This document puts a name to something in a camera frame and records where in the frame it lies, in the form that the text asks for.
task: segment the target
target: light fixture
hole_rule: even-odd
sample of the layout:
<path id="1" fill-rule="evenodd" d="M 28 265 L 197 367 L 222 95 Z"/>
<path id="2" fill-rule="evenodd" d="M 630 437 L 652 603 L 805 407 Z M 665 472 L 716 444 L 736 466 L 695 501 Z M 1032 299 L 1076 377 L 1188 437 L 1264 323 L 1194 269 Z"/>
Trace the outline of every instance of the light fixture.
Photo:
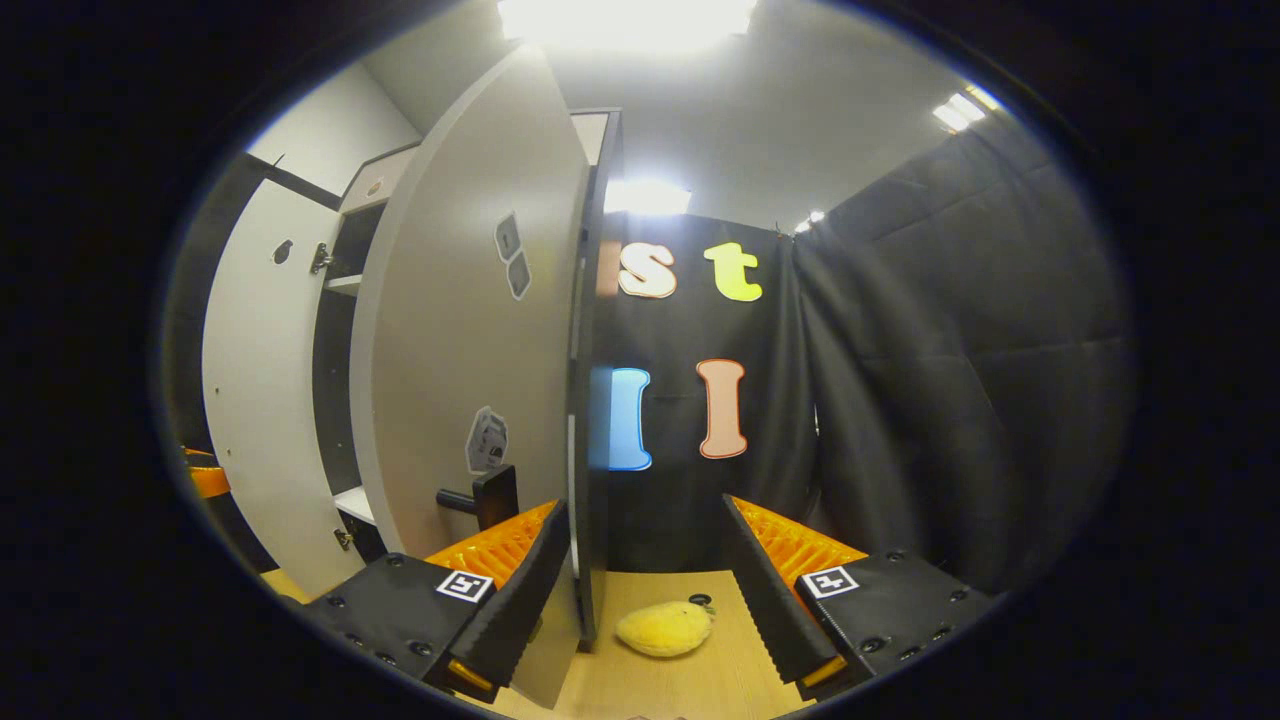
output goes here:
<path id="1" fill-rule="evenodd" d="M 968 92 L 969 95 L 973 95 L 974 97 L 977 97 L 978 102 L 982 102 L 983 105 L 986 105 L 988 110 L 998 110 L 1000 109 L 1000 102 L 996 102 L 995 97 L 992 97 L 991 95 L 987 95 L 986 90 L 983 90 L 983 88 L 980 88 L 980 87 L 978 87 L 975 85 L 970 85 L 969 87 L 964 88 L 964 91 Z"/>
<path id="2" fill-rule="evenodd" d="M 974 105 L 973 102 L 965 100 L 965 97 L 959 92 L 951 96 L 951 100 L 947 101 L 947 105 L 955 108 L 955 110 L 961 115 L 964 115 L 964 119 L 969 120 L 970 123 L 978 122 L 987 117 L 986 113 L 979 110 L 978 106 Z"/>
<path id="3" fill-rule="evenodd" d="M 933 114 L 956 132 L 969 127 L 969 120 L 966 120 L 959 110 L 951 108 L 950 105 L 940 105 L 938 108 L 934 108 Z"/>
<path id="4" fill-rule="evenodd" d="M 507 40 L 609 50 L 691 50 L 745 35 L 755 0 L 502 0 Z"/>
<path id="5" fill-rule="evenodd" d="M 613 181 L 604 188 L 605 213 L 682 215 L 692 192 L 658 181 Z"/>

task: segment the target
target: black handle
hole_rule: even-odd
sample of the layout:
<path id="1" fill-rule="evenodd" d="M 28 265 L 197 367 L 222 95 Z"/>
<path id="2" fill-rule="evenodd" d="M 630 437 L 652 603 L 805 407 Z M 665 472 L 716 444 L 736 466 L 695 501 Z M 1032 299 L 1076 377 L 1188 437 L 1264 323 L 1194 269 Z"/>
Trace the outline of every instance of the black handle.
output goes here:
<path id="1" fill-rule="evenodd" d="M 486 530 L 520 514 L 516 496 L 516 468 L 502 465 L 483 478 L 471 482 L 471 492 L 465 495 L 451 489 L 435 492 L 436 505 L 476 516 L 481 530 Z"/>
<path id="2" fill-rule="evenodd" d="M 476 498 L 461 492 L 453 492 L 452 489 L 436 491 L 435 502 L 448 507 L 449 510 L 457 510 L 471 515 L 476 514 Z"/>

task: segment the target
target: black backdrop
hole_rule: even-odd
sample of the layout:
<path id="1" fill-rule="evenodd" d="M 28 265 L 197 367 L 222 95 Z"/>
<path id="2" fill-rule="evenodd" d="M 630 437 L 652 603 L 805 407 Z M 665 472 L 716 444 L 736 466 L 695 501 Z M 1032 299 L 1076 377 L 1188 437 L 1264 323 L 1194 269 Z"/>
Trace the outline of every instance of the black backdrop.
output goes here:
<path id="1" fill-rule="evenodd" d="M 653 465 L 609 473 L 609 569 L 722 569 L 722 492 L 794 518 L 812 505 L 813 396 L 791 242 L 773 231 L 695 215 L 634 215 L 628 224 L 628 242 L 671 250 L 677 284 L 668 297 L 617 297 L 613 366 L 649 373 L 640 418 Z M 755 255 L 758 266 L 746 269 L 746 279 L 762 287 L 758 300 L 730 300 L 716 288 L 703 251 L 724 242 Z M 746 452 L 722 460 L 699 454 L 707 388 L 695 366 L 710 359 L 745 369 L 739 420 Z"/>
<path id="2" fill-rule="evenodd" d="M 1128 288 L 1092 200 L 997 111 L 795 243 L 840 539 L 987 592 L 1041 573 L 1115 477 Z"/>

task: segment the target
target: wooden surface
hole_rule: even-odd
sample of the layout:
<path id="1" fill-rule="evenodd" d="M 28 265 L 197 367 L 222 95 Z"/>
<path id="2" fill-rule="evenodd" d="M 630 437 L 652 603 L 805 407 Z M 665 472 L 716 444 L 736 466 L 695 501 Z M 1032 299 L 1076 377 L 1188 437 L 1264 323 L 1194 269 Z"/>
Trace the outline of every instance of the wooden surface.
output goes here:
<path id="1" fill-rule="evenodd" d="M 303 605 L 311 602 L 312 600 L 311 596 L 302 592 L 302 588 L 300 588 L 298 584 L 294 583 L 288 575 L 285 575 L 284 570 L 279 568 L 276 568 L 275 570 L 268 570 L 266 573 L 262 573 L 260 577 L 262 578 L 262 582 L 265 582 L 268 585 L 271 587 L 273 591 L 283 596 L 292 597 L 293 600 Z"/>
<path id="2" fill-rule="evenodd" d="M 600 639 L 570 665 L 554 710 L 503 688 L 492 711 L 517 720 L 765 719 L 805 705 L 783 685 L 728 570 L 714 573 L 609 573 Z M 623 644 L 613 628 L 632 610 L 694 593 L 712 596 L 716 625 L 698 650 L 678 657 L 648 657 Z"/>

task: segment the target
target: cabinet door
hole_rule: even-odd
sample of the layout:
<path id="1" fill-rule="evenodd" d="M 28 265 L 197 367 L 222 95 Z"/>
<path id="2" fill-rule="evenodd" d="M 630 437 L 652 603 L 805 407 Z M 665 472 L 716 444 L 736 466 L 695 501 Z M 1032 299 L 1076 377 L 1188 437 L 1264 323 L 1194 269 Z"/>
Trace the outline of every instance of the cabinet door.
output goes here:
<path id="1" fill-rule="evenodd" d="M 270 181 L 244 206 L 218 264 L 201 348 L 205 411 L 236 505 L 311 597 L 365 566 L 334 537 L 342 520 L 320 461 L 311 352 L 339 215 Z"/>
<path id="2" fill-rule="evenodd" d="M 399 178 L 352 328 L 352 429 L 383 542 L 425 557 L 476 532 L 467 439 L 503 418 L 520 509 L 567 497 L 570 324 L 586 158 L 543 55 L 516 50 L 440 118 Z M 515 213 L 521 250 L 499 252 Z M 508 284 L 515 254 L 531 281 Z"/>

